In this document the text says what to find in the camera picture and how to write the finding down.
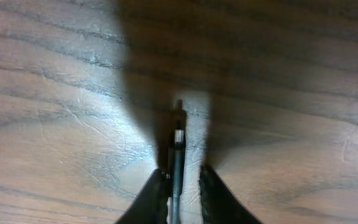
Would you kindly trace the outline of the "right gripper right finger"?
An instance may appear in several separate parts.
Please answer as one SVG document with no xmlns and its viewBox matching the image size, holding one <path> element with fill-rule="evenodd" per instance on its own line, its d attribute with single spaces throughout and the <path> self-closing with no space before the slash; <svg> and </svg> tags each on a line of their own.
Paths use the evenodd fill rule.
<svg viewBox="0 0 358 224">
<path fill-rule="evenodd" d="M 199 186 L 204 224 L 262 224 L 207 164 L 201 166 Z"/>
</svg>

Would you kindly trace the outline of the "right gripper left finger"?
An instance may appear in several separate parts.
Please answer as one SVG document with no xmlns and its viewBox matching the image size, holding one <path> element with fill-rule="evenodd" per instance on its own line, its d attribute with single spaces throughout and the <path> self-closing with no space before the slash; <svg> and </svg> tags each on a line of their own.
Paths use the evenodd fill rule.
<svg viewBox="0 0 358 224">
<path fill-rule="evenodd" d="M 167 180 L 160 169 L 155 169 L 116 224 L 167 224 L 167 202 Z"/>
</svg>

